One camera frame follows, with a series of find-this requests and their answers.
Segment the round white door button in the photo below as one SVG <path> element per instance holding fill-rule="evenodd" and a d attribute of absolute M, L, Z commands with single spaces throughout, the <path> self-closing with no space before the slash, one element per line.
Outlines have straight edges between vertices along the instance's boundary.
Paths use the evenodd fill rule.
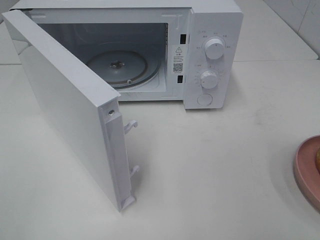
<path fill-rule="evenodd" d="M 212 95 L 208 93 L 201 94 L 197 98 L 197 103 L 202 106 L 209 106 L 213 101 Z"/>

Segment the white microwave knob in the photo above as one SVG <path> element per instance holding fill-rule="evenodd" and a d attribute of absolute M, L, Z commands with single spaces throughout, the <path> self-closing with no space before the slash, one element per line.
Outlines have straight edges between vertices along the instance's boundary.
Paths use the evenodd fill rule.
<path fill-rule="evenodd" d="M 224 55 L 226 43 L 219 36 L 209 38 L 204 44 L 204 53 L 210 60 L 217 60 Z"/>
<path fill-rule="evenodd" d="M 204 89 L 213 89 L 218 84 L 218 75 L 215 71 L 207 70 L 200 75 L 200 84 Z"/>

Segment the white microwave door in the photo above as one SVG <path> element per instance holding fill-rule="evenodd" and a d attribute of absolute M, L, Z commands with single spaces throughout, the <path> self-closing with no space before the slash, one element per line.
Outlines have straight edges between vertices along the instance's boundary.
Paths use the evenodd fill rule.
<path fill-rule="evenodd" d="M 35 98 L 118 211 L 135 201 L 120 94 L 20 10 L 3 14 Z"/>

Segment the pink round plate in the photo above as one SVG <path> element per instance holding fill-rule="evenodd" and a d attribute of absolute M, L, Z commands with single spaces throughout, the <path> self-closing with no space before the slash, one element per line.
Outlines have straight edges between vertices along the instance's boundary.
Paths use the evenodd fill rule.
<path fill-rule="evenodd" d="M 309 137 L 299 145 L 293 161 L 297 186 L 317 211 L 320 211 L 320 171 L 316 164 L 319 149 L 320 136 Z"/>

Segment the burger with lettuce and cheese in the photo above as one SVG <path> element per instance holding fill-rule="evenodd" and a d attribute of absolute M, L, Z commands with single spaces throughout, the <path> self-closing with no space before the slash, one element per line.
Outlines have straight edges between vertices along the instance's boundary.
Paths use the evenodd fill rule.
<path fill-rule="evenodd" d="M 320 172 L 320 148 L 316 152 L 315 166 L 317 170 Z"/>

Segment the white warning label sticker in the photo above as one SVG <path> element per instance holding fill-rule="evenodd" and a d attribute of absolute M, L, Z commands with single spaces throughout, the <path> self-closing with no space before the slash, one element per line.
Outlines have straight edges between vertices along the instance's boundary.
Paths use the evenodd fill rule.
<path fill-rule="evenodd" d="M 175 44 L 171 47 L 171 70 L 174 74 L 183 74 L 188 49 L 184 44 Z"/>

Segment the white microwave oven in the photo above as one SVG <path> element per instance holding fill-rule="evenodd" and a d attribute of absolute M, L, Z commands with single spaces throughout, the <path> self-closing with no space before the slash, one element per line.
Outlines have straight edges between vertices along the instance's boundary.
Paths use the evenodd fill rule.
<path fill-rule="evenodd" d="M 224 104 L 243 21 L 233 0 L 20 0 L 13 10 L 26 14 L 86 66 L 91 58 L 116 50 L 160 59 L 150 80 L 122 89 L 110 85 L 118 101 L 182 101 L 186 109 Z M 214 36 L 225 41 L 225 49 L 211 60 L 203 45 Z M 173 45 L 187 47 L 183 74 L 172 72 Z M 201 86 L 205 71 L 217 73 L 216 87 Z M 212 95 L 210 105 L 198 104 L 202 94 Z"/>

